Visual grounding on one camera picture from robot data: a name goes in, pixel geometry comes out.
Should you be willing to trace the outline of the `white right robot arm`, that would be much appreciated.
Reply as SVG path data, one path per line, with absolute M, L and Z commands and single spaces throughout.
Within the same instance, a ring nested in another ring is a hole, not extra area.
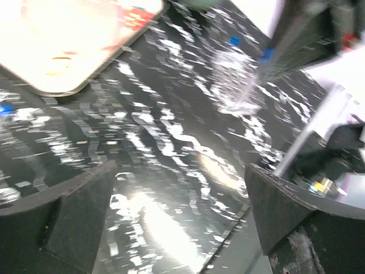
M 362 40 L 363 1 L 285 1 L 257 69 L 258 83 L 329 61 L 346 43 Z M 251 198 L 265 194 L 265 181 L 288 180 L 323 196 L 341 192 L 339 178 L 364 172 L 364 120 L 344 88 L 324 98 L 274 172 L 251 166 L 245 179 Z

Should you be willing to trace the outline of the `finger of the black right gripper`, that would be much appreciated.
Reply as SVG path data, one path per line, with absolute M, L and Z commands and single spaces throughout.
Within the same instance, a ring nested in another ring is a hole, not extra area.
M 282 77 L 335 57 L 341 48 L 338 7 L 338 1 L 284 1 L 265 48 L 274 53 L 264 77 Z

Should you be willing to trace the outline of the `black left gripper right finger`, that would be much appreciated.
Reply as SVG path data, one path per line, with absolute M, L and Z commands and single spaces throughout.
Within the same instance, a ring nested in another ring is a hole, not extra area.
M 251 164 L 245 182 L 273 273 L 364 273 L 364 210 Z

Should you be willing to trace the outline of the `blue capped test tube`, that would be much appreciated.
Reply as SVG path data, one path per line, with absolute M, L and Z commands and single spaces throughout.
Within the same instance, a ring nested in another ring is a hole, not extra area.
M 231 47 L 238 47 L 240 45 L 241 40 L 239 37 L 231 36 L 230 37 L 230 46 Z
M 243 88 L 243 92 L 246 95 L 250 95 L 255 90 L 257 85 L 261 84 L 263 81 L 265 70 L 268 68 L 271 62 L 273 53 L 273 48 L 267 48 L 259 58 L 257 67 L 246 77 L 246 85 Z
M 0 117 L 7 117 L 14 112 L 14 107 L 11 105 L 0 105 Z

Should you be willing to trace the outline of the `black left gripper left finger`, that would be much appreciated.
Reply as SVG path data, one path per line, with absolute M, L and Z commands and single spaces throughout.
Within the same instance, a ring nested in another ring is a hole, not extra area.
M 1 273 L 91 273 L 117 164 L 1 208 Z

